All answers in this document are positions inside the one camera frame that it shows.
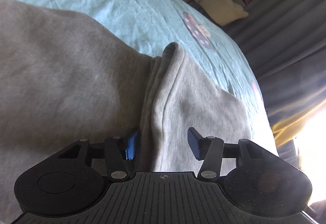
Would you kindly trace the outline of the grey pants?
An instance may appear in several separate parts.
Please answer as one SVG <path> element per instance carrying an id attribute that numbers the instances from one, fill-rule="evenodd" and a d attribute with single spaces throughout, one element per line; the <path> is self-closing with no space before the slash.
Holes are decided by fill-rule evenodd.
<path id="1" fill-rule="evenodd" d="M 276 152 L 255 76 L 222 31 L 215 46 L 177 29 L 145 30 L 137 52 L 84 13 L 1 0 L 1 223 L 21 213 L 14 183 L 81 138 L 141 131 L 139 170 L 195 170 L 186 143 L 197 128 Z"/>

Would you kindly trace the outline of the grey curtain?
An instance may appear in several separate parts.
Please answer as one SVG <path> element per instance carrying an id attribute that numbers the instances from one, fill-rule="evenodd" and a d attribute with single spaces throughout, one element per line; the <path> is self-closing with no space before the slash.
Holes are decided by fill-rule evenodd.
<path id="1" fill-rule="evenodd" d="M 325 99 L 325 0 L 252 0 L 226 33 L 256 76 L 270 125 Z"/>

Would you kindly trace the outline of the light blue bed sheet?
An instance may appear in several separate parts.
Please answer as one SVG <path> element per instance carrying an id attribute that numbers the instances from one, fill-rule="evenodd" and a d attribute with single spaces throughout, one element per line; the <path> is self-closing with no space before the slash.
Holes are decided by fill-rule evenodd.
<path id="1" fill-rule="evenodd" d="M 252 138 L 273 137 L 262 95 L 247 59 L 218 26 L 182 0 L 18 0 L 85 13 L 127 45 L 151 57 L 177 42 L 220 88 L 242 100 Z"/>

